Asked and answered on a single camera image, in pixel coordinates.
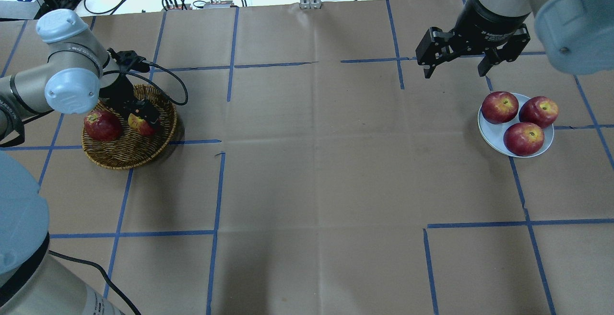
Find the apple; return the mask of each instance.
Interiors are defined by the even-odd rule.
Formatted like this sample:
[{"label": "apple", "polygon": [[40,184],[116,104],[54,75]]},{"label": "apple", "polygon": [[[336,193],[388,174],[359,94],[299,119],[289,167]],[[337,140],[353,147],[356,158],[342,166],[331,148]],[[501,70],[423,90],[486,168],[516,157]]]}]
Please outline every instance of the apple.
[{"label": "apple", "polygon": [[149,122],[147,122],[141,117],[136,116],[135,114],[130,114],[128,116],[128,125],[131,129],[134,129],[136,133],[139,133],[143,136],[154,135],[158,131],[158,129],[152,127]]},{"label": "apple", "polygon": [[531,122],[540,128],[545,128],[555,122],[559,117],[559,106],[544,96],[529,99],[520,109],[520,122]]},{"label": "apple", "polygon": [[106,110],[92,110],[83,119],[85,132],[94,140],[112,141],[121,135],[123,129],[117,116]]},{"label": "apple", "polygon": [[543,146],[543,130],[531,122],[519,122],[511,125],[503,135],[503,143],[515,155],[528,156],[539,151]]},{"label": "apple", "polygon": [[518,99],[505,91],[492,92],[482,103],[482,116],[486,121],[497,125],[512,121],[518,113]]}]

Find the wicker basket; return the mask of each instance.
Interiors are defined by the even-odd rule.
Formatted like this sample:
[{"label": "wicker basket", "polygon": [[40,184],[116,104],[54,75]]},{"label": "wicker basket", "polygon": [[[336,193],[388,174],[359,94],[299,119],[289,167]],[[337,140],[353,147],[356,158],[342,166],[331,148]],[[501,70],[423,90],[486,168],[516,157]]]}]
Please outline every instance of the wicker basket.
[{"label": "wicker basket", "polygon": [[107,110],[120,118],[123,133],[113,141],[93,140],[83,128],[81,146],[94,164],[107,169],[125,170],[141,166],[158,156],[167,147],[177,128],[177,109],[159,90],[149,85],[135,85],[134,96],[149,99],[160,112],[162,129],[151,136],[141,136],[114,110],[98,102],[95,109]]}]

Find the white plate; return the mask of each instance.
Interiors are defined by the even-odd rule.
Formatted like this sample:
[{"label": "white plate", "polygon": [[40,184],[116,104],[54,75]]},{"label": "white plate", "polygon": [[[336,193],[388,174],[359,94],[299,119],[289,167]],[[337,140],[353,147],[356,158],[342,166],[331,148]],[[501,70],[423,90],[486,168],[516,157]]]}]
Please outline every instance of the white plate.
[{"label": "white plate", "polygon": [[[520,112],[520,108],[522,105],[526,103],[530,98],[527,96],[523,96],[522,94],[513,93],[513,95],[518,99],[518,112]],[[518,115],[514,117],[512,121],[506,123],[500,123],[498,125],[493,125],[489,121],[487,121],[482,115],[482,106],[480,106],[480,110],[478,110],[478,129],[480,129],[480,134],[482,134],[482,138],[484,138],[485,142],[487,142],[493,149],[496,149],[500,153],[508,156],[514,156],[516,158],[531,158],[532,156],[538,156],[544,153],[548,147],[552,144],[552,141],[555,139],[555,128],[553,125],[549,125],[548,127],[543,129],[543,146],[539,151],[533,153],[528,156],[519,156],[511,153],[505,144],[503,143],[503,135],[505,131],[509,128],[509,126],[514,125],[515,123],[520,122],[518,119]]]}]

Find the light blue joint cap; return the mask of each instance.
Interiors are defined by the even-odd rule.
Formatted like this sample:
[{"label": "light blue joint cap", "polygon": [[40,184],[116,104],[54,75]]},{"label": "light blue joint cap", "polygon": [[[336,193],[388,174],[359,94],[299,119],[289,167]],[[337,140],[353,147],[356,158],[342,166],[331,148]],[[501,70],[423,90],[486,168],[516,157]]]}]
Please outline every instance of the light blue joint cap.
[{"label": "light blue joint cap", "polygon": [[0,151],[0,274],[24,263],[49,230],[49,208],[24,167]]},{"label": "light blue joint cap", "polygon": [[98,103],[100,79],[84,68],[60,70],[47,81],[45,99],[63,114],[85,114]]},{"label": "light blue joint cap", "polygon": [[36,23],[36,32],[45,43],[59,42],[87,29],[87,24],[70,9],[50,11]]},{"label": "light blue joint cap", "polygon": [[614,69],[614,0],[549,0],[535,15],[535,31],[561,72]]}]

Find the cardboard surface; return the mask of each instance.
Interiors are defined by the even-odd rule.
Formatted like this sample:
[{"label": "cardboard surface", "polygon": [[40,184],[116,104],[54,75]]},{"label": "cardboard surface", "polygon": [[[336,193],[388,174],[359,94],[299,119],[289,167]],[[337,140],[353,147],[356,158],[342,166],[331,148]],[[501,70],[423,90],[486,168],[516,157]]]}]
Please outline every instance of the cardboard surface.
[{"label": "cardboard surface", "polygon": [[[533,37],[487,78],[480,58],[460,58],[424,79],[417,42],[461,9],[99,16],[88,23],[106,46],[186,82],[181,140],[110,171],[81,151],[83,117],[54,113],[8,153],[42,184],[53,249],[101,262],[143,313],[607,314],[614,72],[557,72]],[[34,27],[0,24],[7,74],[45,61]],[[153,81],[182,99],[169,75]],[[485,143],[476,116],[490,90],[559,103],[546,153],[508,158]]]}]

